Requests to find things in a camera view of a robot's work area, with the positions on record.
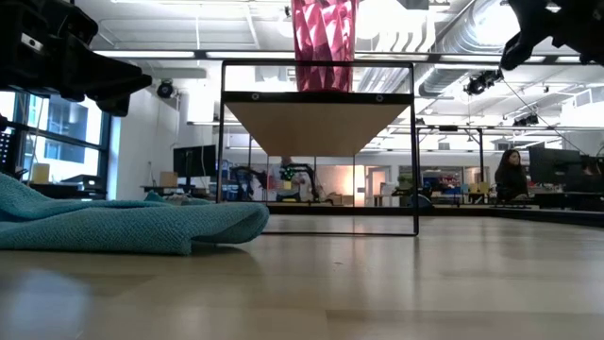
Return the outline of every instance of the cable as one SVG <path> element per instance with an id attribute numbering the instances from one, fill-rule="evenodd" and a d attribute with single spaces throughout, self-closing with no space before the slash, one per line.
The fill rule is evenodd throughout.
<path id="1" fill-rule="evenodd" d="M 204 164 L 204 151 L 206 150 L 205 146 L 201 146 L 201 171 L 204 173 L 204 177 L 201 178 L 201 184 L 205 187 L 205 189 L 209 189 L 210 186 L 206 182 L 206 165 Z"/>
<path id="2" fill-rule="evenodd" d="M 520 101 L 522 102 L 522 104 L 525 105 L 525 107 L 527 107 L 530 112 L 534 115 L 537 116 L 537 118 L 539 118 L 542 122 L 544 122 L 548 128 L 554 130 L 554 132 L 556 132 L 556 134 L 558 134 L 563 140 L 565 140 L 567 143 L 569 143 L 571 146 L 573 146 L 579 153 L 582 153 L 583 155 L 589 156 L 588 153 L 584 152 L 583 150 L 581 150 L 580 148 L 578 148 L 576 145 L 574 145 L 571 141 L 568 140 L 568 138 L 564 137 L 563 134 L 561 134 L 558 130 L 556 130 L 555 127 L 551 126 L 542 116 L 540 116 L 535 110 L 533 110 L 529 104 L 527 104 L 527 102 L 522 99 L 522 97 L 512 88 L 512 86 L 510 86 L 510 84 L 508 84 L 508 82 L 506 81 L 506 79 L 501 79 L 501 81 L 503 81 L 506 86 L 508 86 L 508 88 L 512 91 L 512 93 L 518 98 L 520 99 Z"/>

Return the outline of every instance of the cardboard box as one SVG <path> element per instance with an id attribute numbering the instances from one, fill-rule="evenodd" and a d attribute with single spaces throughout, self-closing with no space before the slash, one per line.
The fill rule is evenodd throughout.
<path id="1" fill-rule="evenodd" d="M 175 172 L 164 172 L 159 174 L 159 186 L 176 188 L 178 186 L 178 174 Z"/>
<path id="2" fill-rule="evenodd" d="M 35 184 L 48 184 L 50 178 L 50 164 L 35 163 L 32 169 L 31 182 Z"/>
<path id="3" fill-rule="evenodd" d="M 342 205 L 350 206 L 355 203 L 355 197 L 352 195 L 343 195 L 342 196 Z"/>

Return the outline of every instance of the shelf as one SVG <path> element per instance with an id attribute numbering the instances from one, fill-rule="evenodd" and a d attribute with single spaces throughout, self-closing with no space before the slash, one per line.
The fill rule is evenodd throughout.
<path id="1" fill-rule="evenodd" d="M 223 93 L 269 156 L 352 157 L 412 100 L 410 94 Z"/>

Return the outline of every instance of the wooden floor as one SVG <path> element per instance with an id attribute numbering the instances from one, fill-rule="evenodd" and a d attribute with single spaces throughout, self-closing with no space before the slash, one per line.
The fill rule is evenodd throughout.
<path id="1" fill-rule="evenodd" d="M 270 229 L 390 229 L 404 221 L 275 216 Z M 0 252 L 2 340 L 603 334 L 600 229 L 423 218 L 415 239 L 262 236 L 200 247 L 190 258 Z"/>

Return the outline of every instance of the woman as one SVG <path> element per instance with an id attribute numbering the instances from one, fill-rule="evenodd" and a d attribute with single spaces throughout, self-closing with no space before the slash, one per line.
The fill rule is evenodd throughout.
<path id="1" fill-rule="evenodd" d="M 527 199 L 529 187 L 527 175 L 522 168 L 520 153 L 507 150 L 503 153 L 499 167 L 495 172 L 497 197 L 502 200 Z"/>

